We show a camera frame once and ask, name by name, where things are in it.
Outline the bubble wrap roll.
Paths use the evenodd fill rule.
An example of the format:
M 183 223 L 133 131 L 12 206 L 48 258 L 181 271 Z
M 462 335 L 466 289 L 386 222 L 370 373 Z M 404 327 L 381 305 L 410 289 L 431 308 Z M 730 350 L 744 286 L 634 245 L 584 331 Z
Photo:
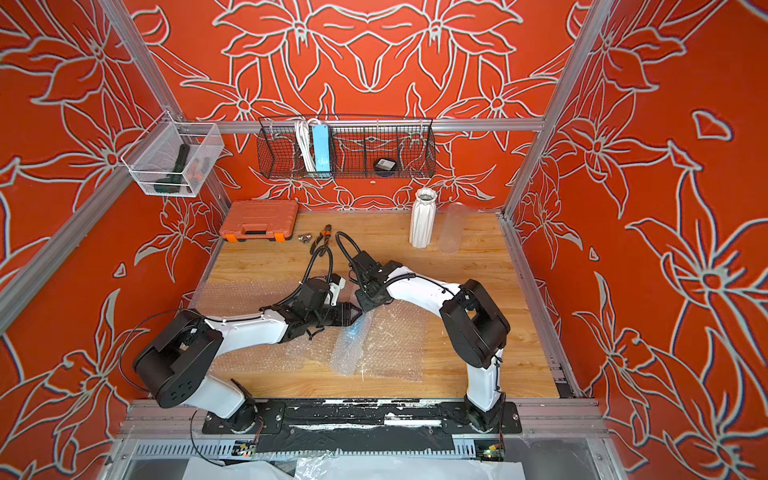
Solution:
M 431 315 L 404 301 L 379 307 L 373 313 L 363 356 L 352 376 L 420 382 Z M 304 336 L 307 338 L 304 363 L 312 361 L 330 369 L 331 355 L 343 328 L 327 328 L 312 340 Z

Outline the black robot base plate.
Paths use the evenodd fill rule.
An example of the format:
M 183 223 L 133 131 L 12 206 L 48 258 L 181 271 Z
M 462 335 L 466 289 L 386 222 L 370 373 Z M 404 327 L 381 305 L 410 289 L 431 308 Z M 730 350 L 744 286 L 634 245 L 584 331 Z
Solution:
M 462 399 L 261 399 L 256 411 L 247 434 L 376 427 L 432 428 L 448 434 L 522 432 L 517 406 L 506 401 L 484 427 L 483 415 L 471 414 Z

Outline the narrow bubble bundle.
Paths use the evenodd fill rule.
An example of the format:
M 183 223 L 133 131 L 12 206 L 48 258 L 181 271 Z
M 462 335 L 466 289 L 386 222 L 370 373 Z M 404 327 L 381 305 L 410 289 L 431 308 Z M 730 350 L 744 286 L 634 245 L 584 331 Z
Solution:
M 374 313 L 363 314 L 352 326 L 341 330 L 330 359 L 330 369 L 341 376 L 352 376 L 363 356 L 364 344 Z

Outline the bubble wrap sheet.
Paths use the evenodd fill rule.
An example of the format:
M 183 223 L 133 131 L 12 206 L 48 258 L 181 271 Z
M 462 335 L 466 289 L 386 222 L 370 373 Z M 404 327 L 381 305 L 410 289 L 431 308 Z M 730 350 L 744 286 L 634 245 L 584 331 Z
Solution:
M 221 379 L 242 379 L 248 373 L 296 371 L 305 362 L 307 338 L 287 343 L 275 340 L 281 328 L 272 320 L 259 326 L 264 307 L 287 297 L 296 280 L 233 280 L 212 278 L 197 287 L 190 306 L 224 328 L 223 351 L 211 373 Z

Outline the white ribbed ceramic vase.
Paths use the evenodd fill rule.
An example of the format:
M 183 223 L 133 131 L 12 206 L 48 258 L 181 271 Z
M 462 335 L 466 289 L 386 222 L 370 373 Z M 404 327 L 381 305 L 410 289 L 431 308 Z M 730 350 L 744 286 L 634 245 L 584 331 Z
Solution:
M 412 206 L 409 242 L 417 249 L 426 248 L 432 237 L 437 210 L 437 193 L 431 188 L 417 191 Z

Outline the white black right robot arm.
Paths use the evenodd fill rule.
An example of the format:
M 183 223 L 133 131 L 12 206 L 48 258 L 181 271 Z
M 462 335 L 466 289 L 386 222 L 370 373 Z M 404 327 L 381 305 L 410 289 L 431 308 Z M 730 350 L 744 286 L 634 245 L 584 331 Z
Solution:
M 485 287 L 438 281 L 399 262 L 385 265 L 362 251 L 349 260 L 359 306 L 368 312 L 403 301 L 439 317 L 451 345 L 467 366 L 468 410 L 489 414 L 503 401 L 500 370 L 510 324 Z

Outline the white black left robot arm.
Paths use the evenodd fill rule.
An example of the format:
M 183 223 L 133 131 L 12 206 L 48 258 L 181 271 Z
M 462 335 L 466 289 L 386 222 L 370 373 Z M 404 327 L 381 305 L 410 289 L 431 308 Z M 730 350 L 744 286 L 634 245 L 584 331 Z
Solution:
M 341 301 L 345 280 L 303 281 L 286 298 L 253 314 L 210 316 L 183 309 L 133 360 L 133 370 L 159 407 L 191 406 L 219 417 L 235 432 L 259 418 L 256 401 L 234 379 L 210 372 L 214 361 L 231 352 L 287 343 L 327 327 L 350 327 L 362 315 L 355 303 Z

